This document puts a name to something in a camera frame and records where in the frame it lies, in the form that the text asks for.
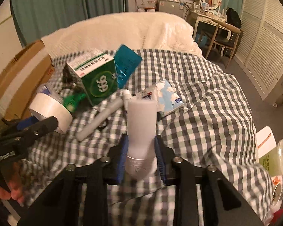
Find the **person's left hand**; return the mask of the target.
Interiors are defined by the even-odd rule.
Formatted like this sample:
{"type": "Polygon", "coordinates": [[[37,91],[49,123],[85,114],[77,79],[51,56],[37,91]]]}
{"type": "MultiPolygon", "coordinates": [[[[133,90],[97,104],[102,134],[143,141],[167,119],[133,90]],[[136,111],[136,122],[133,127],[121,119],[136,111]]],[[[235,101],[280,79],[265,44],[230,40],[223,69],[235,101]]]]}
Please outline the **person's left hand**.
{"type": "Polygon", "coordinates": [[[14,163],[13,166],[3,167],[3,178],[8,186],[9,191],[0,186],[0,202],[2,200],[13,199],[17,201],[21,206],[24,205],[25,196],[23,193],[23,184],[20,176],[20,167],[18,163],[14,163]]]}

